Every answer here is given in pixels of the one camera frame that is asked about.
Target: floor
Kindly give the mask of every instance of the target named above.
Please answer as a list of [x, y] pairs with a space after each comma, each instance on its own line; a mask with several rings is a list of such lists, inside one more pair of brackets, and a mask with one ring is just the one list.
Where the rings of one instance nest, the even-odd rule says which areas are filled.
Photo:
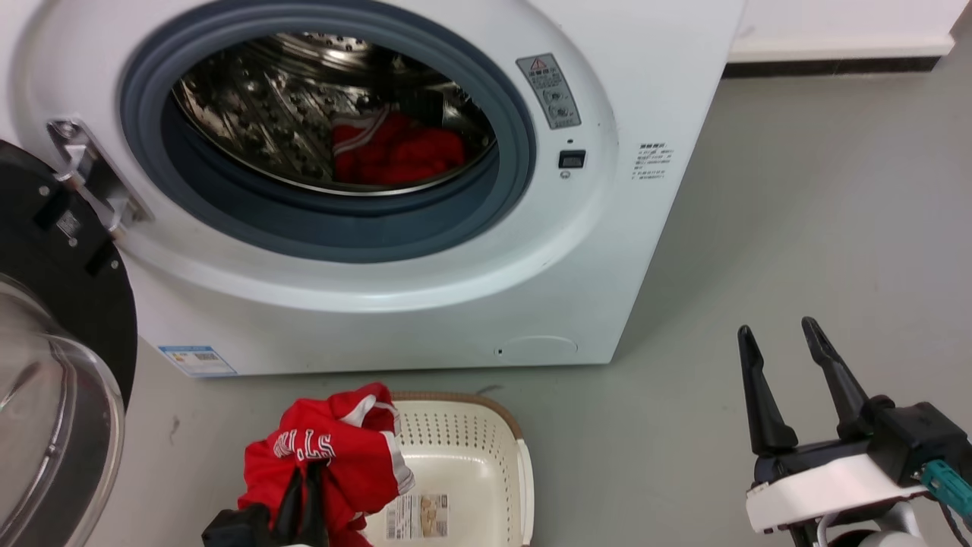
[[[746, 519], [741, 324], [804, 442], [837, 420], [803, 315], [870, 394], [972, 427], [966, 29], [928, 75], [724, 82], [610, 365], [194, 381], [142, 345], [125, 460], [89, 545], [199, 545], [242, 492], [247, 443], [296, 397], [373, 380], [507, 406], [534, 459], [534, 545], [787, 545]], [[918, 506], [929, 544], [953, 544]]]

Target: black baseboard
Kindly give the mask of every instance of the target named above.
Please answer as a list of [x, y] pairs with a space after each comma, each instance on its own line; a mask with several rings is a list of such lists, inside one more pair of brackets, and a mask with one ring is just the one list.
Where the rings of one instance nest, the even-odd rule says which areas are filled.
[[940, 56], [934, 56], [730, 62], [722, 71], [722, 78], [930, 72], [940, 58]]

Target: white plastic basket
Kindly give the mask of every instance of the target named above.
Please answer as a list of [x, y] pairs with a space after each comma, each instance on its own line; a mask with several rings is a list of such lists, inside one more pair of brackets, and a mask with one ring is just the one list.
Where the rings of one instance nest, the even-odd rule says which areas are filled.
[[410, 514], [397, 500], [367, 518], [368, 541], [375, 547], [530, 545], [534, 472], [510, 413], [477, 395], [406, 391], [393, 393], [393, 399], [401, 418], [401, 453], [415, 474], [415, 487], [399, 500], [418, 503], [424, 495], [438, 502], [446, 496], [446, 533], [423, 537], [413, 527], [396, 537]]

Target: washing machine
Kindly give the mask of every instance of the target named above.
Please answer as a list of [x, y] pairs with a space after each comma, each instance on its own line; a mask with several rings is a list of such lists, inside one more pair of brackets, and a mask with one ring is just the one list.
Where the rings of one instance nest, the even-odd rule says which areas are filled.
[[743, 3], [3, 0], [4, 184], [190, 376], [608, 363]]

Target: red clothing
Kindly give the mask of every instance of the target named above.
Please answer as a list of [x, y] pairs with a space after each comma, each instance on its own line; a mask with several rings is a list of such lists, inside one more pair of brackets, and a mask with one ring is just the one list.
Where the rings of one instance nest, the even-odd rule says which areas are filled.
[[326, 401], [298, 399], [280, 418], [280, 429], [247, 447], [247, 491], [239, 509], [262, 503], [270, 509], [272, 525], [294, 468], [303, 471], [310, 461], [329, 460], [323, 490], [330, 544], [368, 545], [358, 533], [365, 515], [381, 511], [415, 483], [395, 441], [398, 421], [391, 393], [381, 383]]
[[387, 106], [331, 120], [334, 171], [340, 182], [395, 185], [435, 176], [466, 162], [463, 140], [442, 128], [425, 128]]

